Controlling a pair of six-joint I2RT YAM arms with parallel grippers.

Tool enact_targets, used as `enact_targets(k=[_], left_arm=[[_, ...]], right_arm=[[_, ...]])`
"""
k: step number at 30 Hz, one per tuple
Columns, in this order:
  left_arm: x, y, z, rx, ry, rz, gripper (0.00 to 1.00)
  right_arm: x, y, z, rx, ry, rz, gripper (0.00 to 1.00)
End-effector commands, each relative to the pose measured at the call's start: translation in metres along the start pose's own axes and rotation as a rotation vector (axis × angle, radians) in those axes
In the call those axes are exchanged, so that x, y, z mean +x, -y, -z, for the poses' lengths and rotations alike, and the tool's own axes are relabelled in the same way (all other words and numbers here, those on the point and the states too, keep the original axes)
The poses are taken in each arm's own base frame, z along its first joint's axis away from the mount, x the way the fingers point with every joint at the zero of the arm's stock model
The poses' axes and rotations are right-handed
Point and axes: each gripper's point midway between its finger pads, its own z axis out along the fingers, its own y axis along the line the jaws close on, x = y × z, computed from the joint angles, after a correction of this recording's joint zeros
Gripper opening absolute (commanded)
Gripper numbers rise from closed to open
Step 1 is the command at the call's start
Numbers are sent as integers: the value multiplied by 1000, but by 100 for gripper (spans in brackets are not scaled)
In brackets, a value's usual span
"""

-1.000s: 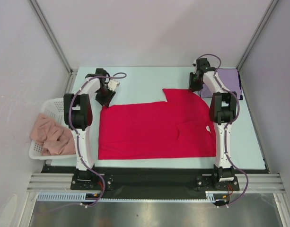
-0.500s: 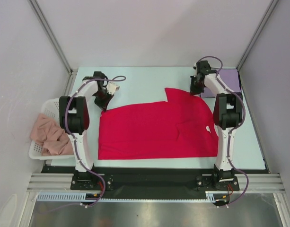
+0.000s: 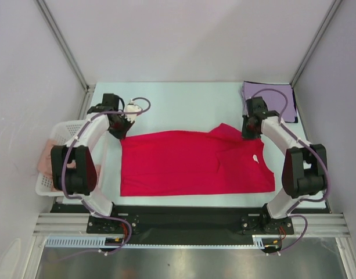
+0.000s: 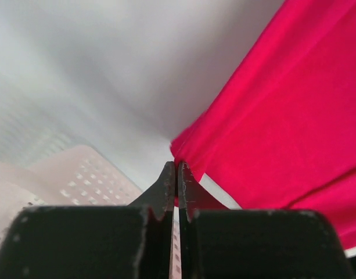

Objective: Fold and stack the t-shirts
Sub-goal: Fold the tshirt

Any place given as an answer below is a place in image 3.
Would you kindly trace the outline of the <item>red t shirt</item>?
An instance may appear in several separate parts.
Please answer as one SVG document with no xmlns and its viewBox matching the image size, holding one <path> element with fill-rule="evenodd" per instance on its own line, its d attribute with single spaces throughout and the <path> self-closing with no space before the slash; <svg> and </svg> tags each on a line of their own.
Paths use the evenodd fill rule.
<svg viewBox="0 0 356 279">
<path fill-rule="evenodd" d="M 275 190 L 261 140 L 220 124 L 209 132 L 163 131 L 121 142 L 121 196 L 254 194 Z"/>
</svg>

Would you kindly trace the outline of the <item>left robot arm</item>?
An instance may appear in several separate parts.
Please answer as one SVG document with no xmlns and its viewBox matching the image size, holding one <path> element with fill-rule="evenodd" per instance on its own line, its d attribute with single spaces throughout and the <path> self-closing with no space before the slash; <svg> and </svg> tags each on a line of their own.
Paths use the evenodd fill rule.
<svg viewBox="0 0 356 279">
<path fill-rule="evenodd" d="M 99 189 L 92 151 L 106 133 L 123 140 L 141 112 L 133 99 L 125 103 L 118 95 L 104 94 L 101 103 L 88 109 L 79 131 L 51 149 L 54 189 L 68 200 L 81 202 L 90 214 L 101 216 L 100 226 L 110 233 L 119 228 L 120 218 L 112 213 L 113 202 Z"/>
</svg>

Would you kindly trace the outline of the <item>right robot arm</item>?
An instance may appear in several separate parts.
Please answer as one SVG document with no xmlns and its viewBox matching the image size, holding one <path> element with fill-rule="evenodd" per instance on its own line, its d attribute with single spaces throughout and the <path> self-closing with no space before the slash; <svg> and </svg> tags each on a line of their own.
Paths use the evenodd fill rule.
<svg viewBox="0 0 356 279">
<path fill-rule="evenodd" d="M 246 101 L 242 137 L 255 140 L 268 137 L 283 153 L 285 160 L 281 176 L 282 189 L 265 205 L 267 214 L 261 216 L 260 227 L 274 233 L 281 220 L 288 217 L 302 202 L 325 201 L 330 191 L 326 148 L 322 144 L 303 141 L 285 124 L 281 115 L 269 110 L 262 97 Z"/>
</svg>

